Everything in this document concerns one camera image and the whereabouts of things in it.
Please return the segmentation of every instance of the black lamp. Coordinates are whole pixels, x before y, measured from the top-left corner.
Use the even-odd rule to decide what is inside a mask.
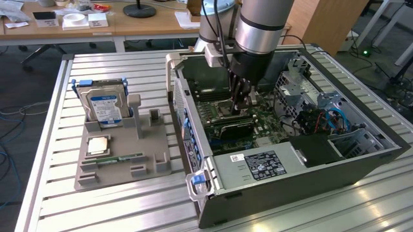
[[[157,14],[157,9],[149,5],[141,4],[141,0],[137,0],[137,4],[127,5],[123,8],[123,13],[134,18],[149,18]]]

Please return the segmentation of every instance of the blue hard drive label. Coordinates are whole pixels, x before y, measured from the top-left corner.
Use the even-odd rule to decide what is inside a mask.
[[[286,174],[286,170],[274,151],[245,156],[245,161],[256,180],[264,180]]]
[[[91,97],[91,103],[98,121],[106,127],[111,127],[115,123],[121,122],[122,114],[117,106],[118,97],[115,95]]]

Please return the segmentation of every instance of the red object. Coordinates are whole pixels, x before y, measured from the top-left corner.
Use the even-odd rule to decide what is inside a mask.
[[[324,112],[320,113],[318,118],[317,118],[317,124],[316,124],[314,133],[317,132],[317,129],[318,129],[318,123],[320,123],[320,118],[321,118],[321,115],[322,115],[322,114],[324,114]]]
[[[99,10],[102,12],[107,12],[111,9],[110,5],[103,5],[103,4],[94,4],[94,9]]]

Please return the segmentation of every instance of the sticker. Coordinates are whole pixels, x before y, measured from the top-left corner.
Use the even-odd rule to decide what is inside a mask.
[[[113,164],[113,163],[118,163],[118,160],[103,161],[103,162],[99,162],[98,165],[103,166],[103,165],[109,165],[109,164]]]
[[[91,97],[91,103],[98,121],[102,124],[115,124],[122,120],[121,109],[117,106],[117,96]]]
[[[102,26],[101,21],[90,21],[90,23],[93,24],[93,27],[99,27],[99,26]]]
[[[233,155],[230,156],[230,158],[233,162],[242,161],[245,159],[245,155],[244,154]]]
[[[27,22],[23,22],[23,23],[6,23],[4,25],[7,26],[7,28],[19,28],[19,27],[28,26],[28,23]]]
[[[111,32],[95,32],[93,35],[111,35]]]
[[[286,170],[274,151],[246,156],[245,161],[256,180],[264,180],[286,174]]]

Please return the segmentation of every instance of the motherboard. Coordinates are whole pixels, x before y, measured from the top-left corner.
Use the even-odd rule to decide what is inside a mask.
[[[268,100],[232,115],[232,100],[198,101],[197,110],[214,155],[280,143],[289,137]]]

